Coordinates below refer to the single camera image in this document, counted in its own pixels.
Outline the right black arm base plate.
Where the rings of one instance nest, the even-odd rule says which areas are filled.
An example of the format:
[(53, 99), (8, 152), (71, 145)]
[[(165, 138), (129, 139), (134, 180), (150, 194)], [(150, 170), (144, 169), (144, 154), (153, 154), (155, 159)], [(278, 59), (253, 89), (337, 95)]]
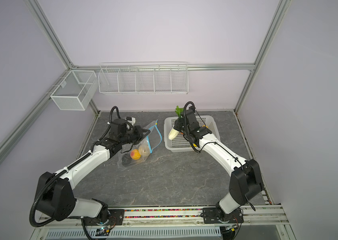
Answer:
[(241, 224), (244, 222), (240, 208), (230, 214), (226, 214), (222, 209), (217, 207), (203, 208), (200, 216), (205, 224)]

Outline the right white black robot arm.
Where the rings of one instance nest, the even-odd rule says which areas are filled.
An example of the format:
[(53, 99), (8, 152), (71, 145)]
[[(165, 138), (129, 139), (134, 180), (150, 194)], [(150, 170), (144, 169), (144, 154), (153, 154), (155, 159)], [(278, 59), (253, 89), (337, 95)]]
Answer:
[(196, 153), (211, 155), (229, 174), (228, 194), (215, 207), (215, 218), (221, 222), (230, 221), (239, 207), (252, 205), (250, 200), (264, 190), (258, 162), (239, 156), (219, 141), (208, 127), (201, 126), (194, 107), (179, 115), (169, 136), (172, 137), (174, 132), (183, 135)]

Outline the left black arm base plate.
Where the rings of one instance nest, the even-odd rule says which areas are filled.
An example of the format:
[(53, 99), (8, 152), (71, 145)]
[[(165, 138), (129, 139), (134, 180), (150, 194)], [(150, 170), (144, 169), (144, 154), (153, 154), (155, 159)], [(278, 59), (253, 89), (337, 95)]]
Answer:
[(109, 209), (106, 218), (83, 218), (86, 226), (121, 226), (123, 224), (125, 209)]

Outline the black toy avocado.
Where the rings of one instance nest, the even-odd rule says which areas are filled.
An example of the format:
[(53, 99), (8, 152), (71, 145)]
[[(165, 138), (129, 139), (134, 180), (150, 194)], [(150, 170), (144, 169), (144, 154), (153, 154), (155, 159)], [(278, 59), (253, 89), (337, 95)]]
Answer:
[(122, 167), (127, 168), (132, 166), (135, 163), (135, 160), (133, 160), (132, 158), (122, 158), (121, 164)]

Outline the white plastic perforated basket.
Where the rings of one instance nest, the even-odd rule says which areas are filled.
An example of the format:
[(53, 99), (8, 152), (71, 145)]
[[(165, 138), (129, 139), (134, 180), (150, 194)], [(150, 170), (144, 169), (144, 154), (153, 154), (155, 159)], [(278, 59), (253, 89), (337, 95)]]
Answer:
[[(192, 152), (193, 149), (190, 145), (190, 142), (186, 140), (184, 134), (179, 133), (174, 139), (169, 139), (169, 134), (173, 127), (175, 126), (175, 122), (178, 117), (169, 117), (165, 119), (164, 123), (164, 137), (165, 137), (165, 146), (168, 150), (173, 153), (179, 152)], [(196, 120), (199, 124), (199, 128), (191, 133), (193, 138), (196, 140), (196, 137), (200, 137), (201, 133), (208, 133), (205, 129), (208, 128), (212, 135), (214, 135), (213, 140), (220, 141), (220, 134), (218, 132), (218, 128), (216, 122), (212, 116), (209, 115), (201, 115), (196, 116)]]

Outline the white toy radish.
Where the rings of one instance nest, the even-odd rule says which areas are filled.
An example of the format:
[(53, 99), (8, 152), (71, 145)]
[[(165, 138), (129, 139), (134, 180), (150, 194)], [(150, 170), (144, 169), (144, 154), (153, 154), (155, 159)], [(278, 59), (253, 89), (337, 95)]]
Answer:
[(177, 135), (179, 134), (179, 131), (175, 130), (174, 128), (172, 128), (169, 132), (169, 135), (168, 135), (168, 139), (169, 140), (174, 140)]

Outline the orange yellow toy fruit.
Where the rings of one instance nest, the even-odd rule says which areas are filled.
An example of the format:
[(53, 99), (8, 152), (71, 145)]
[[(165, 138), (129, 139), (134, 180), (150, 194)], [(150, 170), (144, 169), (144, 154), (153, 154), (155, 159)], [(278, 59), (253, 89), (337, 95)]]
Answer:
[(130, 157), (133, 159), (133, 160), (139, 160), (142, 155), (140, 154), (139, 150), (137, 149), (133, 149), (131, 152), (130, 152)]

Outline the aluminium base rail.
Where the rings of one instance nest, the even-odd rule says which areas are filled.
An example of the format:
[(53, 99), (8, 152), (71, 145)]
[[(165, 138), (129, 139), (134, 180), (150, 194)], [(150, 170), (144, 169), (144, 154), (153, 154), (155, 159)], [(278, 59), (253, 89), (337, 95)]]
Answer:
[(214, 207), (110, 207), (111, 217), (106, 225), (115, 228), (290, 225), (281, 205), (257, 205), (255, 210), (250, 206), (242, 206), (238, 209), (238, 213), (227, 222), (211, 217), (210, 211), (206, 211), (205, 208)]

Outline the small white mesh box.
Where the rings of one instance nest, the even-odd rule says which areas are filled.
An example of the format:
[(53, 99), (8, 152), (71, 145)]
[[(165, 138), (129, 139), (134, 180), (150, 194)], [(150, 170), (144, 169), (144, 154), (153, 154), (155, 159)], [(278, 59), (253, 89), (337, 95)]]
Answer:
[(60, 110), (85, 111), (99, 87), (95, 71), (71, 70), (51, 93)]

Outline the clear zip top bag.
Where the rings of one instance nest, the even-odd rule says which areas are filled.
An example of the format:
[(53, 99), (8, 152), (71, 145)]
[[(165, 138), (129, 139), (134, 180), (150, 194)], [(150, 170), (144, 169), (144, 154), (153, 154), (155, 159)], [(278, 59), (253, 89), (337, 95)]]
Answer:
[(137, 145), (127, 144), (118, 153), (118, 168), (122, 171), (141, 164), (153, 153), (163, 141), (163, 136), (158, 128), (158, 120), (152, 121), (144, 127), (150, 133)]

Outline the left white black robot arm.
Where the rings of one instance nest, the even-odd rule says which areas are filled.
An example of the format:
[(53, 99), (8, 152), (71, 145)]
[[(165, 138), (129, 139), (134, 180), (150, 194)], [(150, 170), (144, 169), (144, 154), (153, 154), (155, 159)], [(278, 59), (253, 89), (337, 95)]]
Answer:
[(95, 168), (121, 152), (125, 145), (140, 144), (149, 136), (151, 128), (136, 125), (133, 117), (121, 118), (119, 108), (112, 107), (106, 131), (85, 155), (61, 170), (40, 176), (29, 213), (30, 225), (40, 228), (65, 219), (90, 219), (96, 225), (107, 225), (111, 217), (108, 205), (99, 200), (77, 198), (74, 189)]

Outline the beige round toy bun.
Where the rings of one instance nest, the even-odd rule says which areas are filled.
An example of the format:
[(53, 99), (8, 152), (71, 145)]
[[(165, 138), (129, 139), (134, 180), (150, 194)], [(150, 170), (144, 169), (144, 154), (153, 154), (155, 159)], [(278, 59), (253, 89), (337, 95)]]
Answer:
[(138, 150), (140, 154), (142, 155), (142, 157), (147, 157), (151, 154), (150, 148), (146, 144), (140, 145)]

